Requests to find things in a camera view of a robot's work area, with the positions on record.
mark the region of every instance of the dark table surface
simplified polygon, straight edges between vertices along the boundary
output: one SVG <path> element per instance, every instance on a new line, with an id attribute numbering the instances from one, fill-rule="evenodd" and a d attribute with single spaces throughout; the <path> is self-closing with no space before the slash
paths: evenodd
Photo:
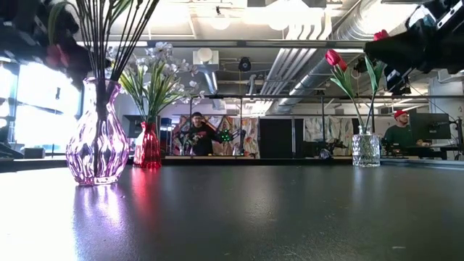
<path id="1" fill-rule="evenodd" d="M 0 173 L 0 260 L 464 260 L 464 173 L 382 166 Z"/>

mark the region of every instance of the mural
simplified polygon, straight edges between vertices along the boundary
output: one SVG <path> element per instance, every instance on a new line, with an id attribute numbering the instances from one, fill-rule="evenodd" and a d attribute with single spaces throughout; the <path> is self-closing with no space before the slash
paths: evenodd
<path id="1" fill-rule="evenodd" d="M 343 142 L 346 149 L 335 148 L 333 155 L 348 156 L 352 151 L 353 122 L 351 118 L 332 117 L 325 118 L 326 142 L 335 139 Z M 323 141 L 322 118 L 307 117 L 304 119 L 304 141 Z"/>
<path id="2" fill-rule="evenodd" d="M 212 150 L 215 155 L 233 155 L 234 148 L 238 149 L 240 145 L 240 118 L 239 117 L 230 117 L 230 116 L 204 116 L 204 121 L 217 133 L 228 130 L 229 133 L 233 134 L 232 141 L 223 142 L 219 144 L 218 142 L 212 142 Z M 242 118 L 241 119 L 242 130 L 245 131 L 244 137 L 244 154 L 249 156 L 254 154 L 255 157 L 259 158 L 259 148 L 257 140 L 257 118 Z M 174 127 L 173 130 L 173 150 L 172 155 L 181 155 L 182 148 L 182 132 L 189 131 L 190 128 L 190 119 L 188 115 L 180 116 L 179 124 Z"/>

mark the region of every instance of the pink glass vase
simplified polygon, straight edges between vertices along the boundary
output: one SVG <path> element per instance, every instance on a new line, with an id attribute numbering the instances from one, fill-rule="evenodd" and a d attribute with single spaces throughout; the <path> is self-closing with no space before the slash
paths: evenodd
<path id="1" fill-rule="evenodd" d="M 67 166 L 80 185 L 116 182 L 128 161 L 129 143 L 113 103 L 121 85 L 112 80 L 84 80 L 88 111 L 66 147 Z"/>
<path id="2" fill-rule="evenodd" d="M 142 123 L 141 125 L 143 131 L 136 139 L 136 154 L 133 158 L 133 165 L 157 170 L 161 168 L 161 153 L 156 125 L 154 123 Z"/>

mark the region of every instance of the faceted glass vase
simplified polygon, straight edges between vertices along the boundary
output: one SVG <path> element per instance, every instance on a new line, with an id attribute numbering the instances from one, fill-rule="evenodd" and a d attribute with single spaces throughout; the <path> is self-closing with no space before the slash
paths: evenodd
<path id="1" fill-rule="evenodd" d="M 142 133 L 136 139 L 133 165 L 147 169 L 161 168 L 160 141 L 154 123 L 142 123 Z"/>
<path id="2" fill-rule="evenodd" d="M 380 166 L 380 139 L 370 128 L 366 132 L 359 126 L 359 134 L 353 135 L 353 165 L 359 167 Z"/>
<path id="3" fill-rule="evenodd" d="M 116 182 L 128 161 L 129 143 L 113 103 L 121 85 L 112 80 L 84 80 L 88 111 L 66 147 L 67 166 L 80 185 Z"/>

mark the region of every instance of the person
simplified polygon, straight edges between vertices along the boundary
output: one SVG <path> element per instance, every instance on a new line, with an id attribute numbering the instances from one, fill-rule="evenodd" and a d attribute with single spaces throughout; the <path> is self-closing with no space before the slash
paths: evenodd
<path id="1" fill-rule="evenodd" d="M 396 125 L 388 128 L 385 132 L 384 138 L 390 144 L 398 144 L 402 148 L 410 146 L 428 146 L 429 144 L 422 140 L 414 141 L 409 126 L 409 116 L 406 111 L 398 110 L 394 113 L 394 119 L 397 121 Z"/>
<path id="2" fill-rule="evenodd" d="M 212 141 L 222 143 L 216 132 L 203 121 L 203 115 L 195 112 L 191 115 L 192 126 L 188 131 L 193 141 L 193 152 L 196 156 L 212 155 Z"/>

